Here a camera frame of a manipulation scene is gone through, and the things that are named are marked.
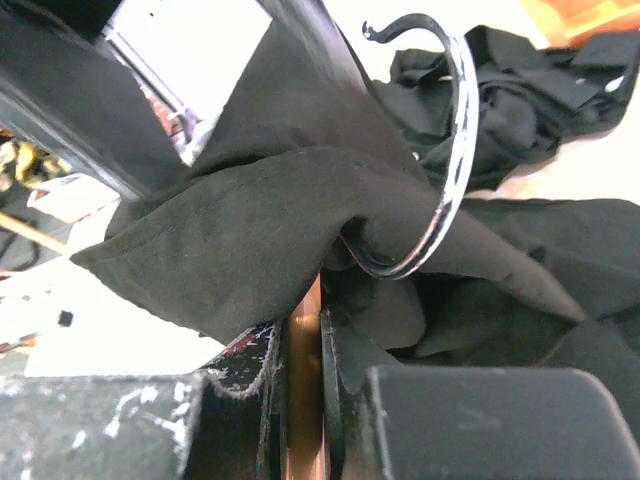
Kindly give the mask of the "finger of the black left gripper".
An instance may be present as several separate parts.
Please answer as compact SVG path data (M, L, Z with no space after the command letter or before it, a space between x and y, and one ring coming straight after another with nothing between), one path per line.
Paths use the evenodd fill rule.
M187 170L125 66L7 11L1 126L127 199L166 188Z

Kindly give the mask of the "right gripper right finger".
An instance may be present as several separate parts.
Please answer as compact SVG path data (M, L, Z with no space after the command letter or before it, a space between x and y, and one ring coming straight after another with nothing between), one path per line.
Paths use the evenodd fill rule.
M409 366L321 316L333 479L635 479L639 447L575 369Z

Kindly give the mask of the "black t-shirt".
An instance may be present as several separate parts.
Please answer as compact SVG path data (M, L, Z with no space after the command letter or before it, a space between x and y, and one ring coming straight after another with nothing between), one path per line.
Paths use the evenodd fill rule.
M621 200L465 201L413 274L396 264L439 199L319 1L274 18L199 158L116 210L78 266L134 305L228 343L329 307L414 364L586 371L639 427L639 209Z

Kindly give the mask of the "black button-up shirt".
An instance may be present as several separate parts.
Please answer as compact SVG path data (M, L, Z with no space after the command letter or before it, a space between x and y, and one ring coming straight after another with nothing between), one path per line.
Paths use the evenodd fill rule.
M525 37L477 26L465 35L476 67L479 126L471 191L494 189L517 166L551 159L566 140L616 127L639 70L639 34L605 32L580 48L537 49ZM397 52L373 83L430 183L443 184L454 107L446 58Z

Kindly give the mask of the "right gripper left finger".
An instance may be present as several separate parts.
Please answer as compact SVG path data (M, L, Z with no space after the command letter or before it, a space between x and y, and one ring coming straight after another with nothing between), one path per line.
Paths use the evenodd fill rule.
M283 326L181 375L1 381L5 479L281 479Z

